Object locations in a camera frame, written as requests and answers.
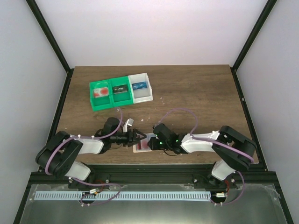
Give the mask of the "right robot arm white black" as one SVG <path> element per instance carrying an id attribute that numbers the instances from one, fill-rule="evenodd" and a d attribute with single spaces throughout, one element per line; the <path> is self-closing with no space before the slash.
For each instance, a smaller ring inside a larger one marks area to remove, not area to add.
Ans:
<path id="1" fill-rule="evenodd" d="M 224 182 L 232 173 L 246 172 L 254 163 L 256 143 L 229 126 L 206 134 L 181 133 L 171 131 L 161 123 L 147 134 L 147 146 L 152 151 L 163 150 L 177 154 L 212 152 L 220 157 L 214 163 L 206 179 L 212 186 Z"/>

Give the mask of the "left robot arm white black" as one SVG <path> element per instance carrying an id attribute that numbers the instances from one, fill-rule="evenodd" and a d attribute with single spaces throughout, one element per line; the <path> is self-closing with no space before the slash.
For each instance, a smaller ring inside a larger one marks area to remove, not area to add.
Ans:
<path id="1" fill-rule="evenodd" d="M 110 117 L 91 137 L 70 135 L 65 131 L 56 133 L 42 150 L 35 161 L 46 174 L 56 178 L 70 177 L 85 181 L 91 174 L 91 169 L 76 158 L 81 154 L 103 154 L 113 144 L 131 147 L 139 144 L 147 135 L 138 129 L 131 129 L 132 119 L 124 124 L 115 117 Z"/>

